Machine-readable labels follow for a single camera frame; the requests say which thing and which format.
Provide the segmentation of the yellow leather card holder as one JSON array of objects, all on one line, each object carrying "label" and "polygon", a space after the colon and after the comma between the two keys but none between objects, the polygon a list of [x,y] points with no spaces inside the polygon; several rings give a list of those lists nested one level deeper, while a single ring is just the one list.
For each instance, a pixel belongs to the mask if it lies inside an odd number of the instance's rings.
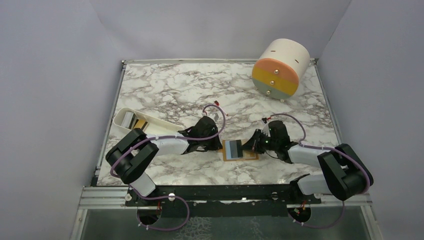
[{"label": "yellow leather card holder", "polygon": [[223,161],[233,162],[259,160],[259,155],[257,153],[243,149],[243,145],[247,141],[247,139],[223,140],[221,150]]}]

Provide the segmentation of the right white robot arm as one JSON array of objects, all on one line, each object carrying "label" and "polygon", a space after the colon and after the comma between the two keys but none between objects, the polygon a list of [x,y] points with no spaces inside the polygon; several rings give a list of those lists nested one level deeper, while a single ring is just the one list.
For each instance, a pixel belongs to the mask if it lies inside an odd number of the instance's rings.
[{"label": "right white robot arm", "polygon": [[281,120],[256,129],[242,149],[256,154],[272,151],[283,162],[321,169],[321,174],[307,174],[292,181],[295,186],[288,190],[288,196],[296,204],[314,194],[333,195],[345,201],[367,192],[374,183],[372,174],[350,145],[318,147],[292,141]]}]

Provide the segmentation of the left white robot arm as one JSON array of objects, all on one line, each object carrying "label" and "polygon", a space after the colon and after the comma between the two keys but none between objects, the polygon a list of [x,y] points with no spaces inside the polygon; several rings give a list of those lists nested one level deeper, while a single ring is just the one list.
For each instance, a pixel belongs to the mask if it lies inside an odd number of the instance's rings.
[{"label": "left white robot arm", "polygon": [[152,160],[163,155],[220,150],[218,133],[216,122],[208,116],[173,135],[147,134],[135,128],[108,151],[105,159],[111,175],[137,191],[138,199],[149,206],[157,200],[156,185],[145,173]]}]

